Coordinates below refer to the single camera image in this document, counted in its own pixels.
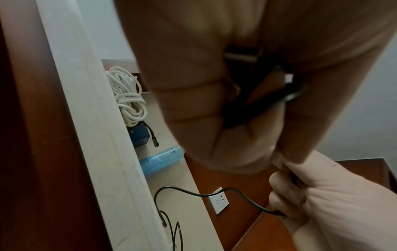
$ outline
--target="white cable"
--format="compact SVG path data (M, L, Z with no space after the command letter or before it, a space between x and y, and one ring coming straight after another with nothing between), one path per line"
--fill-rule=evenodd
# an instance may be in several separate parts
M106 71L113 94L120 108L124 123L127 127L133 127L148 115L143 100L142 88L139 81L131 73L123 68L113 66Z

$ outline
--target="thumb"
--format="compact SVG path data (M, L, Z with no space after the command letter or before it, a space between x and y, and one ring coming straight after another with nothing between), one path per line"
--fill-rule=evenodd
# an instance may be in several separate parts
M314 151L302 164L284 161L284 164L308 186L318 182L339 182L350 172L327 156Z

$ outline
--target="white wall socket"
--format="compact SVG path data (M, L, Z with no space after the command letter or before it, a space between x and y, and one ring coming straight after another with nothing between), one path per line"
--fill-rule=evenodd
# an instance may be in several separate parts
M210 199L211 205L214 208L216 214L219 214L229 204L224 192L219 193L214 196L210 196L209 199Z

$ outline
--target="white wall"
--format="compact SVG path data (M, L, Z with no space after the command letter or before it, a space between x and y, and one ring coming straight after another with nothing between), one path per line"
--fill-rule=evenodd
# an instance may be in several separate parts
M101 59L135 60L112 0L77 0ZM335 160L383 157L397 174L397 38L319 146Z
M113 0L77 0L77 4L100 59L135 60Z

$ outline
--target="blue cylinder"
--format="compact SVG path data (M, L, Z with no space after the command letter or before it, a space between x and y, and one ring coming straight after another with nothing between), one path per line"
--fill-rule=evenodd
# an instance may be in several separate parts
M169 148L161 153L152 155L139 161L145 177L179 161L184 156L180 146Z

